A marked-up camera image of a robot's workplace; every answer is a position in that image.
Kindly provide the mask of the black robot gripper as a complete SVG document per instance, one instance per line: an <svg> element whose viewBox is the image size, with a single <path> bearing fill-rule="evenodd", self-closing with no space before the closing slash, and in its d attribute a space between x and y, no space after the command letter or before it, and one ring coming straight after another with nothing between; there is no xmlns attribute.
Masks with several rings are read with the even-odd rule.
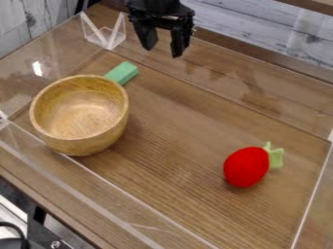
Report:
<svg viewBox="0 0 333 249"><path fill-rule="evenodd" d="M150 51L158 41L157 28L170 30L172 55L180 57L190 45L196 12L181 0L125 0L142 47Z"/></svg>

